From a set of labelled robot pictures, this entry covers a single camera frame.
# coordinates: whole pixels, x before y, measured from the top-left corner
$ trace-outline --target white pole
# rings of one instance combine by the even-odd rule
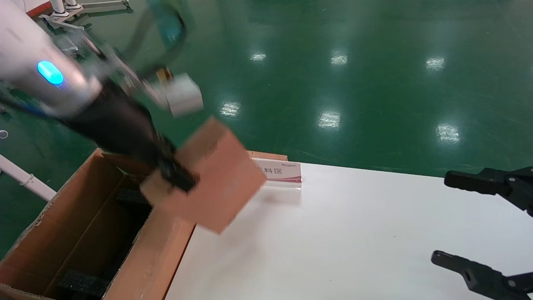
[[[0,155],[0,171],[13,177],[16,181],[20,182],[20,185],[26,187],[46,201],[52,200],[56,194],[53,189],[37,179],[33,174],[26,173],[2,155]]]

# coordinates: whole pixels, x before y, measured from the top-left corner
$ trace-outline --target white metal stand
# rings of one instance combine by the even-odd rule
[[[82,26],[75,26],[67,23],[66,21],[72,20],[75,16],[79,16],[82,13],[88,13],[87,9],[101,9],[103,10],[117,10],[117,6],[124,6],[126,9],[130,7],[130,0],[111,0],[105,2],[91,2],[85,4],[76,3],[76,0],[66,0],[66,5],[63,4],[63,0],[51,0],[52,8],[54,12],[50,15],[42,14],[39,18],[51,26],[52,28],[67,28],[67,29],[79,29],[84,30]]]
[[[20,183],[20,185],[34,192],[46,201],[52,200],[56,194],[53,189],[44,184],[44,182],[40,181],[33,174],[26,173],[2,155],[0,155],[0,172],[4,172],[13,177]]]

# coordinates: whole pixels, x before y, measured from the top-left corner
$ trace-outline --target box flap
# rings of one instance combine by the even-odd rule
[[[237,137],[215,118],[195,132],[176,159],[199,178],[188,194],[174,189],[158,170],[143,182],[141,191],[155,207],[217,233],[266,180]]]
[[[43,296],[37,296],[23,291],[15,290],[7,285],[2,284],[0,284],[0,297],[15,300],[51,300],[50,298],[46,298]]]
[[[163,300],[194,224],[154,208],[103,300]]]
[[[63,262],[45,290],[45,296],[58,297],[59,282],[68,270],[97,277],[114,261],[131,222],[128,212],[115,201],[123,188],[132,189],[136,185],[127,177],[122,177]]]
[[[42,295],[123,176],[96,149],[0,262],[0,283]]]

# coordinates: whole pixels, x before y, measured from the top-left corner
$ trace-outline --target silver robot arm segment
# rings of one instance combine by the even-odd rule
[[[78,114],[102,90],[11,0],[0,0],[0,81],[7,81],[42,102],[51,116]]]

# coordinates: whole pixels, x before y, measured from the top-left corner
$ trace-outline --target black cable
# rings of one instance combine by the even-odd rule
[[[179,52],[183,49],[183,46],[185,45],[185,38],[187,36],[187,26],[185,25],[185,21],[181,17],[179,11],[173,7],[172,5],[169,5],[168,3],[160,3],[160,5],[164,6],[166,10],[172,12],[174,17],[179,21],[181,25],[181,34],[176,40],[176,43],[174,46],[166,51],[161,57],[155,59],[151,66],[145,67],[137,72],[137,76],[140,79],[145,79],[146,77],[154,74],[157,70],[161,68],[165,68],[166,64],[164,62],[168,61],[169,59],[176,57]],[[140,47],[139,45],[143,41],[143,39],[146,37],[146,34],[148,33],[149,29],[149,22],[152,21],[153,14],[150,10],[146,10],[144,15],[142,16],[141,20],[137,24],[135,33],[128,43],[128,46],[126,47],[126,50],[122,51],[123,57],[126,59],[126,61],[131,61],[133,58],[138,54]]]

